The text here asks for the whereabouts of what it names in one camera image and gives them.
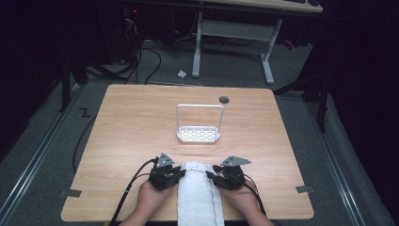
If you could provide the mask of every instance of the table top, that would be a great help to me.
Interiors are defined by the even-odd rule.
[[[255,8],[283,9],[283,10],[300,11],[300,12],[321,13],[323,11],[323,8],[320,5],[314,7],[308,2],[296,3],[284,0],[202,0],[202,1],[220,3],[220,4],[241,5],[241,6],[255,7]]]
[[[177,139],[176,105],[225,104],[220,139],[213,144],[183,144]],[[270,89],[111,85],[71,189],[79,198],[67,197],[61,217],[66,221],[108,221],[117,209],[124,189],[147,160],[166,153],[175,164],[200,162],[219,165],[230,155],[248,160],[241,168],[259,189],[270,218],[312,218],[300,174],[279,108]],[[142,172],[150,172],[149,165]],[[136,207],[138,187],[148,176],[133,183],[119,220]],[[223,199],[224,218],[241,219]],[[177,189],[152,220],[177,219]]]

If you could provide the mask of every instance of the hand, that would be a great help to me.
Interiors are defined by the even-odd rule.
[[[162,206],[165,199],[177,185],[159,191],[150,181],[145,181],[139,188],[135,211],[120,226],[145,225],[148,219]]]
[[[246,180],[246,184],[253,190],[255,185]],[[237,190],[227,190],[219,187],[220,193],[229,199],[232,206],[243,214],[250,226],[273,226],[274,224],[264,215],[259,208],[258,200],[255,195],[246,186],[241,186]]]

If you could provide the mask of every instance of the wire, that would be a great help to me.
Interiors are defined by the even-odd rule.
[[[82,132],[82,134],[80,135],[79,140],[76,143],[75,149],[73,151],[73,158],[72,158],[72,168],[73,171],[76,173],[77,171],[77,167],[76,167],[76,163],[75,163],[75,158],[76,158],[76,153],[77,153],[77,149],[79,148],[79,144],[80,142],[82,142],[83,139],[83,135],[86,133],[86,131],[88,130],[88,128],[90,127],[90,125],[94,122],[94,120],[97,118],[97,114],[93,117],[93,119],[91,119],[91,121],[88,123],[88,125],[86,126],[85,130]]]
[[[129,194],[130,188],[132,187],[133,182],[140,176],[137,176],[147,165],[149,165],[150,163],[155,164],[157,161],[157,158],[154,159],[150,159],[147,162],[145,162],[140,169],[138,169],[138,171],[136,172],[135,176],[132,178],[132,180],[130,181],[130,183],[127,185],[126,189],[123,192],[122,197],[120,198],[120,203],[118,204],[117,210],[115,211],[114,217],[112,217],[111,222],[109,223],[109,226],[114,226],[116,221],[117,221],[117,217],[118,214],[120,213],[120,209],[123,206],[124,201],[126,200],[127,195]]]
[[[144,85],[147,85],[150,78],[155,74],[156,71],[158,71],[159,67],[161,66],[161,56],[158,53],[156,53],[155,51],[153,51],[152,49],[146,49],[146,50],[155,53],[159,57],[159,63],[158,63],[158,66],[155,68],[155,70],[152,73],[150,73],[150,75],[147,77],[146,81],[144,82]]]
[[[264,213],[266,215],[266,211],[264,211],[263,203],[262,203],[261,197],[259,196],[258,192],[256,192],[252,187],[250,187],[246,183],[243,183],[240,180],[238,180],[236,177],[234,177],[230,173],[228,175],[231,176],[235,181],[239,182],[243,186],[246,186],[250,191],[252,191],[252,193],[255,195],[256,200],[258,201],[258,204],[259,204],[259,207],[261,208],[262,213]]]
[[[194,27],[196,27],[196,21],[197,21],[198,16],[199,16],[199,14],[196,13],[196,16],[195,16],[195,18],[194,18],[193,25],[191,26],[191,29],[190,29],[190,31],[187,33],[187,35],[186,35],[184,38],[175,40],[176,42],[177,42],[177,41],[180,41],[180,40],[188,40],[188,39],[191,39],[191,38],[193,38],[193,37],[196,37],[196,35],[191,35],[191,34],[193,33]]]
[[[246,176],[246,177],[253,183],[253,185],[255,186],[256,192],[257,192],[258,195],[259,195],[258,187],[256,187],[256,184],[255,184],[255,182],[252,180],[252,178],[250,178],[250,177],[249,177],[248,175],[246,175],[246,174],[244,174],[244,176]],[[276,221],[275,219],[271,219],[271,221],[272,221],[273,224],[278,225],[278,226],[281,226],[281,224],[280,224],[278,221]]]

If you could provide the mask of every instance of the metal bracket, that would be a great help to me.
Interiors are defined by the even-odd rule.
[[[249,163],[251,163],[250,160],[231,155],[230,157],[226,158],[226,160],[221,162],[220,166],[237,167],[237,166],[241,166],[241,165],[245,165],[245,164],[249,164]]]
[[[156,163],[156,167],[162,168],[172,164],[174,164],[174,161],[165,153],[161,153],[161,156],[159,157],[158,162]]]

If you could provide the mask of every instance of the gray carpet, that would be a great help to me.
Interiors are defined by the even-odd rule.
[[[271,87],[265,84],[262,65],[257,53],[261,52],[264,43],[257,42],[246,47],[225,43],[221,48],[219,48],[220,43],[204,45],[200,78],[190,76],[194,53],[194,47],[189,46],[190,43],[189,41],[183,42],[173,48],[159,44],[154,48],[153,50],[161,56],[162,62],[149,83],[278,89],[295,81],[311,50],[311,46],[298,47],[292,51],[281,45],[275,46],[270,64],[276,84]],[[154,45],[154,42],[146,44],[147,47]],[[148,50],[142,51],[142,60],[138,67],[140,84],[156,68],[158,62],[159,59],[155,53]],[[108,67],[118,70],[121,66]],[[177,76],[179,70],[187,72],[187,77]],[[131,77],[129,84],[134,84],[134,77],[135,75]],[[60,213],[65,198],[59,197],[58,193],[62,188],[69,188],[72,183],[73,151],[85,127],[98,112],[107,86],[112,83],[120,82],[98,76],[90,77],[90,82],[83,88],[63,121],[51,144],[49,153],[30,187],[26,190],[9,225],[104,225],[103,222],[71,223],[62,221]],[[300,92],[289,92],[283,96],[277,96],[277,101],[305,184],[314,188],[314,191],[309,194],[314,217],[309,220],[280,220],[279,222],[283,226],[352,225],[328,167],[318,128],[313,125],[314,119],[298,94]],[[14,149],[0,165],[2,182],[0,200],[2,203],[6,201],[8,194],[40,145],[43,136],[56,118],[59,107],[60,86],[57,86],[46,103],[31,119],[28,128]],[[88,109],[87,115],[90,115],[90,118],[82,117],[81,107]],[[328,140],[340,167],[342,167],[345,179],[352,188],[365,224],[394,225],[353,152],[332,100],[328,102],[326,127]],[[79,163],[88,135],[89,130],[78,147],[76,164]]]

